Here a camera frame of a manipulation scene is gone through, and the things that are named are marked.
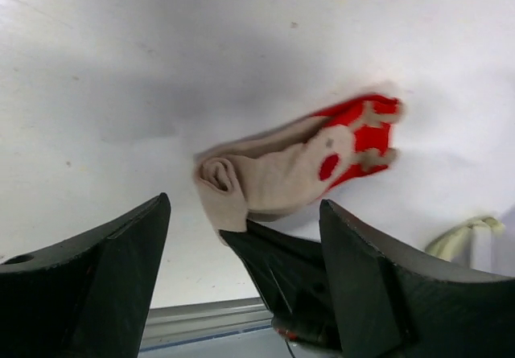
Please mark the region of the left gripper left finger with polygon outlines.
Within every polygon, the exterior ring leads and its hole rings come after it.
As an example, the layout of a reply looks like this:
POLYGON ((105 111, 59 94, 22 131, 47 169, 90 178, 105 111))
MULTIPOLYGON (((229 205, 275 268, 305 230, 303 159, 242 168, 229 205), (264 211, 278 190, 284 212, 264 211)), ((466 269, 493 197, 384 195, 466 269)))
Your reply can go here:
POLYGON ((1 264, 3 357, 136 357, 171 216, 164 193, 1 264))

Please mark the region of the beige reindeer sock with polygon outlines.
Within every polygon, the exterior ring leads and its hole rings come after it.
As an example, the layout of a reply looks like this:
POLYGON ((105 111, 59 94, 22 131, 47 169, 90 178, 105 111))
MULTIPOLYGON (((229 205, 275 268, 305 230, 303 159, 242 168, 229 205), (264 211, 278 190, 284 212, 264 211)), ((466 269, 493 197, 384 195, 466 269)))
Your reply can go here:
POLYGON ((351 179, 395 161, 390 133, 402 101, 368 93, 199 157, 193 179, 216 233, 245 232, 247 220, 275 221, 351 179))

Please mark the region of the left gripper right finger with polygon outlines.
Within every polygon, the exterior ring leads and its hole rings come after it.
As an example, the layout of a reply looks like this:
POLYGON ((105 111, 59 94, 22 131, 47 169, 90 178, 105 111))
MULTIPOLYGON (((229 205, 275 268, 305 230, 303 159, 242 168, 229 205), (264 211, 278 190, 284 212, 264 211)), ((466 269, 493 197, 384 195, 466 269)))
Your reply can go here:
POLYGON ((432 257, 330 200, 319 215, 344 356, 513 356, 512 278, 432 257))

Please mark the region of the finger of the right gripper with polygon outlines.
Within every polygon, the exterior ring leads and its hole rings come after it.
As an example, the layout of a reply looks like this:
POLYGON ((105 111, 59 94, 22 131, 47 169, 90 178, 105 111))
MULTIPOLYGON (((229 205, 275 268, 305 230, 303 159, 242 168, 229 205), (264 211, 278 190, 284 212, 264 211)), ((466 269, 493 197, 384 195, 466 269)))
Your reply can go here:
POLYGON ((242 261, 281 337, 303 347, 341 347, 320 243, 250 220, 244 232, 219 234, 242 261))

